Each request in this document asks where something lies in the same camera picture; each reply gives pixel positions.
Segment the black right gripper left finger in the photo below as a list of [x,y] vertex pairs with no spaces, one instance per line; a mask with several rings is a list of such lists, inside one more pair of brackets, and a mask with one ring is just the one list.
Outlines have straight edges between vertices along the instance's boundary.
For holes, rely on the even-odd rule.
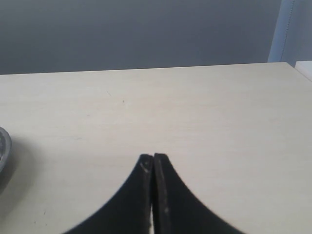
[[68,234],[148,234],[150,232],[153,157],[140,155],[130,175],[93,215]]

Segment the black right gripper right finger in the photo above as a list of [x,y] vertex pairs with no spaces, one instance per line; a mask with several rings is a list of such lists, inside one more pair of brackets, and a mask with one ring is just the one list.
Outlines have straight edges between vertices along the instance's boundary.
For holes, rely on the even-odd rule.
[[189,190],[166,154],[154,154],[153,222],[155,234],[240,234]]

